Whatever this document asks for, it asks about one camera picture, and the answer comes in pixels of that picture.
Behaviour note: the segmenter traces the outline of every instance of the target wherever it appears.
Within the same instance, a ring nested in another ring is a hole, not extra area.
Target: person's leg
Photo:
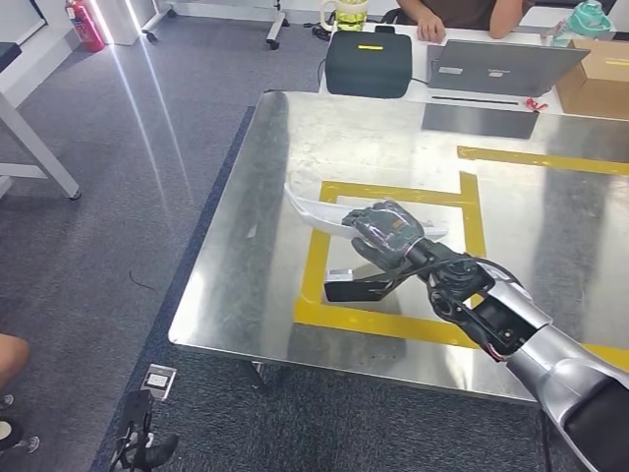
[[[0,334],[0,390],[21,371],[29,352],[23,339]]]

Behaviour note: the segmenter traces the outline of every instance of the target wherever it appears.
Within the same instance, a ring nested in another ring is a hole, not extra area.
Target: red fire extinguisher
[[[98,52],[105,47],[105,43],[82,0],[67,0],[66,11],[74,25],[74,29],[85,45],[85,49],[90,52]]]

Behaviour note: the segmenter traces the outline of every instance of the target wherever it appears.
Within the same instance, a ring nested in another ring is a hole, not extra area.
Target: small black device
[[[400,98],[412,77],[411,38],[405,34],[339,31],[326,57],[330,93]]]
[[[391,25],[378,25],[376,27],[376,32],[388,32],[390,34],[395,34],[395,27]]]

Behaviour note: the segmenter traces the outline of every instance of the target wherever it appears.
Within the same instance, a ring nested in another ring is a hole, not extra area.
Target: yellow tape square
[[[618,162],[474,147],[458,147],[458,154],[461,159],[500,161],[585,172],[629,175],[629,164]],[[339,197],[345,196],[459,207],[463,213],[466,251],[474,256],[485,257],[484,236],[476,176],[467,172],[460,172],[459,177],[461,181],[460,194],[373,184],[324,181],[321,184],[319,200],[333,204]],[[296,323],[477,348],[476,344],[471,342],[453,324],[322,304],[321,298],[330,244],[330,235],[317,230],[312,231],[301,290],[299,298],[295,301],[293,306],[293,319]],[[583,345],[612,364],[629,370],[629,349],[585,343]]]

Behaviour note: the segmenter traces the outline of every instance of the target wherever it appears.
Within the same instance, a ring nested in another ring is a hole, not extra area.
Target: laptop
[[[450,39],[428,47],[430,89],[540,96],[589,54],[588,49]]]

